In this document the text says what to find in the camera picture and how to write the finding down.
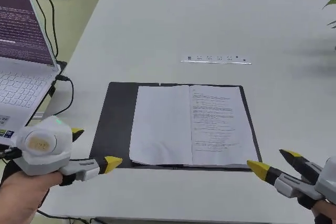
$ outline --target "laptop sticker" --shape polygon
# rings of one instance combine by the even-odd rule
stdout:
[[[0,126],[5,126],[9,118],[9,116],[0,115]]]
[[[6,130],[0,130],[0,136],[4,136],[6,133]]]
[[[4,135],[5,138],[11,138],[14,134],[14,131],[7,131]]]

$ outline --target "green plant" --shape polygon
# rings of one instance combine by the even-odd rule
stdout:
[[[328,5],[334,5],[334,4],[336,4],[336,0],[329,0],[329,2],[327,2],[327,4],[323,7],[323,9],[326,7],[326,6],[328,6]],[[336,23],[336,20],[334,20],[333,22],[330,22],[329,24],[327,24],[328,26],[330,26],[330,25],[334,25]]]

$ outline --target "black folder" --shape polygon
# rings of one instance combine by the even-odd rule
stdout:
[[[183,170],[242,170],[250,171],[248,168],[225,168],[225,167],[187,167],[181,164],[176,165],[143,165],[130,160],[129,147],[135,105],[139,86],[151,87],[172,87],[177,83],[136,83],[136,82],[110,82],[105,97],[104,105],[100,114],[100,119],[94,136],[90,157],[115,156],[123,159],[118,168],[145,168],[145,169],[183,169]],[[258,159],[261,162],[260,150],[256,134],[253,128],[251,115],[248,110],[244,89],[237,85],[206,85],[216,87],[239,87],[241,98],[251,127],[254,145]]]

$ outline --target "laptop screen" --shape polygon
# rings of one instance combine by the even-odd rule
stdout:
[[[0,57],[53,65],[30,0],[0,0]]]

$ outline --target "laptop keyboard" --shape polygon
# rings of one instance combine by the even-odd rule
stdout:
[[[49,78],[0,70],[0,104],[30,108]]]

